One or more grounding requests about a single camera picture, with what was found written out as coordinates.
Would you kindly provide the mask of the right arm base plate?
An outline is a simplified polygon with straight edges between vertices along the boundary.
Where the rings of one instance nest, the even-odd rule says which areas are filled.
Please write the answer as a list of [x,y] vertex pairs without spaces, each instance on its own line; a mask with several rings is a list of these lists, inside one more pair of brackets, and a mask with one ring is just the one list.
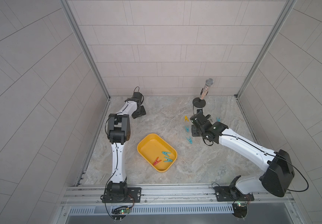
[[254,196],[251,193],[245,195],[236,188],[230,188],[229,186],[214,186],[212,188],[215,191],[218,202],[254,201]]

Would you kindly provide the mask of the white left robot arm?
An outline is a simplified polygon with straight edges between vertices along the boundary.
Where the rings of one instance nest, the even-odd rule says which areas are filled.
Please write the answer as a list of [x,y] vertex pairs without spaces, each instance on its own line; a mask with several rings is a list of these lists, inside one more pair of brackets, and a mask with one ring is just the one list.
[[120,111],[109,114],[105,123],[105,132],[112,150],[112,175],[106,184],[106,194],[127,197],[124,147],[131,137],[130,118],[146,115],[143,101],[144,97],[141,95],[128,98]]

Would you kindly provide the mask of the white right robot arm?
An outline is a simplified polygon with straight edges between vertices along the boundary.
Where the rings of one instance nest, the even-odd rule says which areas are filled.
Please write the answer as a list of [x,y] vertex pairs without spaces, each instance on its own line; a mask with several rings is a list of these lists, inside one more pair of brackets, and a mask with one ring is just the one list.
[[249,176],[236,176],[229,185],[232,199],[253,192],[267,191],[274,196],[283,197],[288,191],[295,172],[289,154],[264,148],[237,134],[221,122],[211,124],[208,118],[198,113],[190,118],[192,135],[202,137],[203,141],[221,144],[257,165],[261,172]]

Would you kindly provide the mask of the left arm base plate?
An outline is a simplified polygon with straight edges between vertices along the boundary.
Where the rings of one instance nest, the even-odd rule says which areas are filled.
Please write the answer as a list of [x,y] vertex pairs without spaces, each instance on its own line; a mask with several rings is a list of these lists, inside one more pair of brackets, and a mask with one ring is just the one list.
[[100,197],[103,203],[139,203],[142,188],[107,189]]

